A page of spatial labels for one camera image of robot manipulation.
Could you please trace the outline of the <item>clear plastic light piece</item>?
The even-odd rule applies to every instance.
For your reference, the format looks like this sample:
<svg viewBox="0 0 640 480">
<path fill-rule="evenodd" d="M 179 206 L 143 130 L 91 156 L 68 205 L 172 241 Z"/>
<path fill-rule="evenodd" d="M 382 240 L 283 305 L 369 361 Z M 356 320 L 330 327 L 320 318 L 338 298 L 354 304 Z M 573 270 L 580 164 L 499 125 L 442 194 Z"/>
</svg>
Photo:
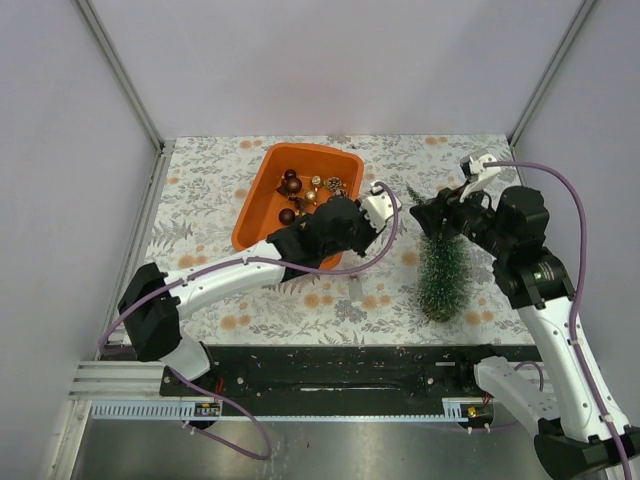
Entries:
<svg viewBox="0 0 640 480">
<path fill-rule="evenodd" d="M 363 297 L 363 286 L 361 278 L 358 275 L 350 275 L 348 277 L 348 292 L 351 302 L 359 302 Z"/>
</svg>

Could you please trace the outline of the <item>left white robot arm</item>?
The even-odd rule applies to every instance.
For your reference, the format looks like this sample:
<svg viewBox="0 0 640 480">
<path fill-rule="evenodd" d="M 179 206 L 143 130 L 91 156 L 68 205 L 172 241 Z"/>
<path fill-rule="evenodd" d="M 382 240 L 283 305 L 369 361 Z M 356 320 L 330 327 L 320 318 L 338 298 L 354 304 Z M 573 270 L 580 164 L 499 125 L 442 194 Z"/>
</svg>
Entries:
<svg viewBox="0 0 640 480">
<path fill-rule="evenodd" d="M 139 267 L 119 305 L 137 360 L 160 361 L 176 370 L 192 393 L 209 393 L 217 372 L 205 348 L 181 330 L 182 319 L 245 290 L 286 282 L 343 251 L 363 256 L 385 225 L 373 200 L 333 197 L 252 247 L 200 270 Z"/>
</svg>

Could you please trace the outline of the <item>small green christmas tree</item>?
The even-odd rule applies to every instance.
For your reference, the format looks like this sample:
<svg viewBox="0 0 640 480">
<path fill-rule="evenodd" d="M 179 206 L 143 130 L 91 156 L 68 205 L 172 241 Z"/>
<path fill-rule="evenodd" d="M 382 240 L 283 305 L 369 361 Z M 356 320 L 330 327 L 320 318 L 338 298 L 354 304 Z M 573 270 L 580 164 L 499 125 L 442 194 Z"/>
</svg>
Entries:
<svg viewBox="0 0 640 480">
<path fill-rule="evenodd" d="M 470 289 L 471 268 L 465 240 L 422 233 L 414 293 L 419 310 L 430 321 L 448 323 L 466 308 Z"/>
</svg>

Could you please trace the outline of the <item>orange plastic bin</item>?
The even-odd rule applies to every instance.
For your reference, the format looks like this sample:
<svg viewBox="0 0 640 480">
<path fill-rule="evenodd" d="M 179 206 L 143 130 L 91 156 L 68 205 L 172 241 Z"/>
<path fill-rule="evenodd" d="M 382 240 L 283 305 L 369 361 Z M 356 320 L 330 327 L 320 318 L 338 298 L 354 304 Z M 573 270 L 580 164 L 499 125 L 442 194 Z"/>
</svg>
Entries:
<svg viewBox="0 0 640 480">
<path fill-rule="evenodd" d="M 331 196 L 327 188 L 314 187 L 313 177 L 318 176 L 323 181 L 330 177 L 339 178 L 348 197 L 355 200 L 360 194 L 364 162 L 355 154 L 317 144 L 278 143 L 272 146 L 254 178 L 234 227 L 231 241 L 235 250 L 245 250 L 282 228 L 284 225 L 278 218 L 281 210 L 290 208 L 301 211 L 277 192 L 288 170 L 295 171 L 301 181 L 302 189 L 297 194 L 299 198 L 303 198 L 308 191 L 317 193 L 316 202 L 304 210 L 312 213 Z"/>
</svg>

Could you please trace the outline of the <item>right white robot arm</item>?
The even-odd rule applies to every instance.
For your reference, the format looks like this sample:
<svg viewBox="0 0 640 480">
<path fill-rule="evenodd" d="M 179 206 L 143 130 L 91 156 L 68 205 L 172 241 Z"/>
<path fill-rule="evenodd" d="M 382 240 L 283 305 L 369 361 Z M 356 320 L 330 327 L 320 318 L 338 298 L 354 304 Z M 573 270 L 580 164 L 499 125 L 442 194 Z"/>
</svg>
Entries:
<svg viewBox="0 0 640 480">
<path fill-rule="evenodd" d="M 553 479 L 578 479 L 637 457 L 639 430 L 606 387 L 583 329 L 570 316 L 576 290 L 544 245 L 549 213 L 541 193 L 509 187 L 495 207 L 483 206 L 485 196 L 444 189 L 410 213 L 427 237 L 462 235 L 493 257 L 496 284 L 529 330 L 553 394 L 531 385 L 501 356 L 459 366 L 457 388 L 469 396 L 484 391 L 503 404 L 528 431 Z"/>
</svg>

